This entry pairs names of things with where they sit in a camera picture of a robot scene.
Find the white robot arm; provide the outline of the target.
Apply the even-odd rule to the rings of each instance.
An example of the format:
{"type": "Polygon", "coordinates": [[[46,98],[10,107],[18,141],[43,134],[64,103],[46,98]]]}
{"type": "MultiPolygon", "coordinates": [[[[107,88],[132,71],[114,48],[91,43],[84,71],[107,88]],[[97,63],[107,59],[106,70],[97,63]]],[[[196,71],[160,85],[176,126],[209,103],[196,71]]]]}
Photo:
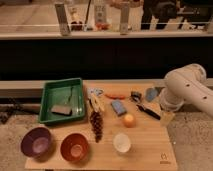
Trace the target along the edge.
{"type": "Polygon", "coordinates": [[[199,64],[189,64],[168,72],[164,77],[165,87],[159,94],[162,108],[160,124],[166,127],[185,102],[193,104],[213,117],[213,90],[206,87],[206,70],[199,64]]]}

